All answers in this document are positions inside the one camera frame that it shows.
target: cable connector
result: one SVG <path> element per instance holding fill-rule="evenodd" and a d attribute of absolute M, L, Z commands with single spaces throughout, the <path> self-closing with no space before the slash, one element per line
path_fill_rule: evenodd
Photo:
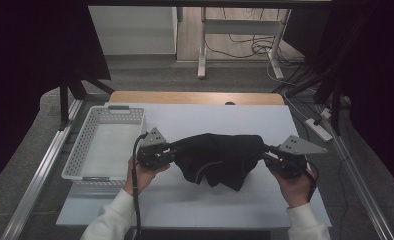
<path fill-rule="evenodd" d="M 330 117 L 331 117 L 331 109 L 325 108 L 324 111 L 322 111 L 321 116 L 326 118 L 326 119 L 330 119 Z"/>
<path fill-rule="evenodd" d="M 330 141 L 332 139 L 331 134 L 329 134 L 321 125 L 315 125 L 314 122 L 315 120 L 313 120 L 313 118 L 305 121 L 306 125 L 308 125 L 324 142 Z"/>

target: black cloth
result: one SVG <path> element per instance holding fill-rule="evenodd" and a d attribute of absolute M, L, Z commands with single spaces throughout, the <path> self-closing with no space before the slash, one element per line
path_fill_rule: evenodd
<path fill-rule="evenodd" d="M 200 184 L 203 176 L 209 185 L 219 183 L 239 191 L 264 151 L 258 135 L 202 134 L 174 142 L 175 164 L 189 182 Z"/>
<path fill-rule="evenodd" d="M 60 81 L 110 79 L 83 0 L 0 0 L 0 172 Z"/>

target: plastic basket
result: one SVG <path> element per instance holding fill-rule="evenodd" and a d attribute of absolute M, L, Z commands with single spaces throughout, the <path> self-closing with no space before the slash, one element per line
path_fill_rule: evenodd
<path fill-rule="evenodd" d="M 146 131 L 143 108 L 92 107 L 62 172 L 79 184 L 123 185 L 135 140 Z"/>

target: white table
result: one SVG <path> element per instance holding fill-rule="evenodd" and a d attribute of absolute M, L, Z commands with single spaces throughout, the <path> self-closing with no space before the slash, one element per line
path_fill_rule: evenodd
<path fill-rule="evenodd" d="M 257 134 L 269 145 L 297 135 L 287 106 L 225 106 L 196 104 L 128 104 L 146 111 L 147 130 L 157 127 L 169 142 L 202 133 Z M 87 225 L 119 188 L 73 185 L 58 225 Z M 262 161 L 247 176 L 239 192 L 186 181 L 172 164 L 140 195 L 142 225 L 147 228 L 270 229 L 290 222 L 275 178 Z M 319 220 L 331 226 L 321 195 L 312 197 Z"/>

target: power strip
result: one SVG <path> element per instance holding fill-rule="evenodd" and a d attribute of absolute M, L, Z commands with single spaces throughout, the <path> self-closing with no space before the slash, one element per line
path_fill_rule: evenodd
<path fill-rule="evenodd" d="M 306 125 L 308 125 L 315 133 L 320 137 L 324 142 L 328 142 L 332 139 L 331 134 L 329 134 L 321 125 L 313 124 L 313 118 L 310 118 L 305 121 Z"/>

